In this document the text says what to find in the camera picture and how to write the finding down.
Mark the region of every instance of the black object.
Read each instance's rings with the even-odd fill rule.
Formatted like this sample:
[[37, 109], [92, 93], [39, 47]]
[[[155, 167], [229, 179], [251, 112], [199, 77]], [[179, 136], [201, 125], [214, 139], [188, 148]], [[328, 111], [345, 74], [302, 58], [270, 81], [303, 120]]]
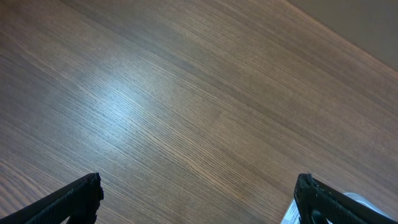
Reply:
[[314, 179], [311, 174], [298, 175], [294, 200], [301, 224], [328, 224], [328, 221], [333, 224], [398, 224]]
[[94, 224], [104, 199], [99, 173], [87, 174], [5, 218], [0, 224]]

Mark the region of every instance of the brown wooden tabletop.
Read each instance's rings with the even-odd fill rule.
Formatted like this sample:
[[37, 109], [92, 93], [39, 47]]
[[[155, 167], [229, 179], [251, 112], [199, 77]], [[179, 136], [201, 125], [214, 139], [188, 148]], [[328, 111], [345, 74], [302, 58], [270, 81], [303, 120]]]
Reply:
[[279, 223], [311, 172], [398, 219], [398, 73], [287, 1], [0, 1], [0, 217]]

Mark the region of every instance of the white paper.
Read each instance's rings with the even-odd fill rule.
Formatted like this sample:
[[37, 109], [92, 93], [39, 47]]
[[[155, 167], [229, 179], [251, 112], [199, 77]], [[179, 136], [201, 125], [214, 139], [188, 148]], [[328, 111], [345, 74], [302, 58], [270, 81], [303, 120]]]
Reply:
[[296, 202], [293, 199], [280, 224], [299, 224], [299, 217], [299, 210], [297, 209]]

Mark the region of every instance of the wood grain surface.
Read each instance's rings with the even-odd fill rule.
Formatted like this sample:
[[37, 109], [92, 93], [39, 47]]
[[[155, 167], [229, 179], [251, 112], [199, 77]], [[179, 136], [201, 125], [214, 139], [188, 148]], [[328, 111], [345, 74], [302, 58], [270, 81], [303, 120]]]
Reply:
[[287, 1], [0, 1], [0, 217], [279, 223], [311, 172], [398, 219], [398, 73]]

